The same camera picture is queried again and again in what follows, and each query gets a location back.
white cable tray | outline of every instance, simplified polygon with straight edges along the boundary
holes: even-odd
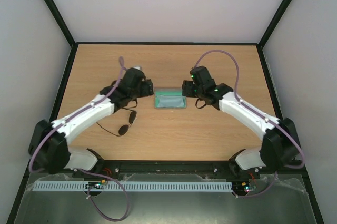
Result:
[[[232,192],[231,182],[129,182],[122,181],[126,191],[136,192]],[[85,191],[88,181],[36,181],[33,191]],[[122,191],[114,182],[91,191]]]

black metal frame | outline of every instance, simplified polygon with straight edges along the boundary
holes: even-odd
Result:
[[[267,43],[268,39],[270,38],[272,32],[276,28],[278,22],[282,18],[284,12],[286,11],[287,7],[289,6],[291,0],[283,0],[280,4],[279,8],[277,9],[274,17],[272,18],[268,28],[266,29],[263,37],[261,38],[259,44],[255,43],[168,43],[168,42],[75,42],[73,39],[69,29],[67,28],[60,12],[58,11],[55,3],[53,0],[44,0],[49,7],[51,13],[53,14],[56,22],[58,23],[61,31],[63,32],[65,38],[69,42],[71,46],[71,52],[67,61],[66,69],[64,71],[60,88],[58,89],[58,93],[56,96],[56,100],[54,103],[54,107],[52,110],[52,114],[50,117],[50,121],[53,121],[57,118],[58,112],[61,107],[63,95],[67,86],[68,78],[72,69],[72,65],[75,59],[76,51],[79,44],[152,44],[152,45],[252,45],[256,46],[257,52],[259,54],[259,58],[261,61],[263,73],[266,79],[266,83],[268,86],[268,90],[270,93],[270,97],[272,100],[272,104],[275,110],[275,115],[278,118],[282,118],[282,113],[279,105],[279,101],[276,96],[276,92],[273,86],[273,82],[271,80],[271,76],[269,73],[269,69],[267,67],[267,63],[265,60],[265,56],[263,54],[263,48]],[[232,176],[228,169],[228,161],[106,161],[106,165],[113,172],[113,176],[118,178],[121,177],[123,174],[130,174],[130,173],[195,173],[201,174],[205,176],[209,176],[212,178],[222,178],[226,179],[227,181],[243,181],[246,180],[246,177],[235,178]],[[267,168],[263,168],[259,171],[259,173],[273,173]],[[310,179],[306,169],[301,170],[292,170],[288,168],[282,169],[280,174],[301,174],[304,180],[304,184],[306,190],[309,194],[309,199],[314,211],[314,215],[316,218],[317,223],[323,223],[323,218],[319,210],[318,203],[315,198],[314,191],[312,189]],[[23,193],[26,188],[26,184],[28,181],[29,172],[26,170],[20,188],[18,190],[17,196],[15,198],[15,202],[13,204],[11,213],[8,218],[7,223],[14,223],[16,214],[19,208],[19,204]]]

sunglasses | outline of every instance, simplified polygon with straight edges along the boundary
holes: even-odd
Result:
[[[114,136],[121,137],[121,136],[125,135],[128,132],[128,130],[130,129],[130,127],[132,126],[133,122],[135,122],[136,117],[137,117],[137,112],[134,111],[134,110],[131,110],[129,108],[122,108],[122,109],[131,111],[131,113],[130,113],[130,116],[128,117],[128,125],[121,126],[120,129],[118,130],[118,134],[110,132],[108,129],[105,129],[104,127],[102,127],[98,122],[96,122],[97,125],[99,125],[100,128],[102,128],[103,130],[105,130],[106,132],[108,132],[108,133],[110,133]]]

metal edge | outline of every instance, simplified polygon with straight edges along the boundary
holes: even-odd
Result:
[[[279,104],[279,99],[277,98],[277,95],[276,95],[274,84],[273,84],[272,78],[270,76],[267,61],[265,60],[265,56],[263,54],[263,50],[259,46],[256,46],[256,49],[257,49],[257,53],[259,54],[263,74],[264,74],[264,77],[265,77],[265,81],[267,83],[267,87],[268,87],[268,90],[269,90],[270,99],[271,99],[273,107],[274,107],[275,115],[279,119],[283,119],[280,104]]]
[[[72,70],[73,63],[74,63],[74,60],[75,60],[77,48],[78,48],[78,44],[75,43],[75,45],[70,50],[68,61],[67,61],[66,67],[64,69],[64,73],[63,73],[63,76],[62,76],[60,87],[58,88],[56,99],[55,99],[55,102],[54,102],[54,106],[53,106],[51,116],[50,116],[50,119],[49,119],[50,122],[57,119],[58,112],[60,111],[60,107],[61,107],[62,99],[63,99],[63,96],[64,96],[65,88],[67,86],[68,79],[69,79],[69,76],[70,76],[70,72]]]
[[[214,42],[78,42],[78,44],[91,45],[226,45],[226,46],[256,46],[257,43],[214,43]]]
[[[20,204],[21,204],[23,194],[25,193],[25,190],[26,190],[28,179],[29,179],[29,173],[25,172],[24,176],[22,177],[19,189],[17,191],[14,203],[12,205],[11,212],[9,213],[7,224],[13,224],[15,222],[15,219],[16,219],[16,216],[17,216],[17,212],[19,211],[19,207],[20,207]]]
[[[321,214],[321,211],[320,211],[320,207],[317,203],[316,196],[315,196],[314,190],[312,188],[309,177],[306,178],[306,179],[303,179],[303,181],[304,181],[305,189],[306,189],[306,191],[308,193],[308,196],[309,196],[310,204],[311,204],[312,211],[314,213],[316,222],[318,224],[324,224],[324,220],[323,220],[323,217],[322,217],[322,214]]]
[[[114,172],[118,168],[120,173],[184,173],[188,174],[213,174],[214,168],[217,172],[223,173],[221,178],[224,179],[246,179],[244,176],[235,178],[229,170],[230,161],[126,161],[126,160],[106,160],[104,167],[110,168]],[[264,167],[259,170],[259,174],[273,174],[274,171]],[[278,171],[279,174],[300,174],[303,178],[308,178],[305,168],[294,170],[287,167]]]
[[[263,48],[267,41],[269,40],[270,36],[272,35],[273,31],[275,30],[277,24],[281,20],[284,12],[288,8],[289,4],[292,0],[282,0],[281,4],[279,5],[279,8],[275,12],[272,20],[270,21],[270,24],[268,25],[267,29],[265,30],[260,42],[259,47]]]
[[[71,35],[66,23],[64,22],[59,10],[56,7],[54,0],[44,0],[46,5],[48,6],[49,10],[53,14],[55,21],[57,22],[58,26],[60,27],[64,37],[67,39],[69,45],[73,47],[75,45],[75,40]]]

sunglasses lens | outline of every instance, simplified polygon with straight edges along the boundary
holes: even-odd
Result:
[[[118,130],[118,134],[120,136],[126,134],[126,132],[128,131],[128,125],[123,125],[121,126],[121,128]]]
[[[130,117],[128,117],[128,123],[132,124],[135,121],[136,117],[137,117],[137,112],[132,111],[130,114]]]

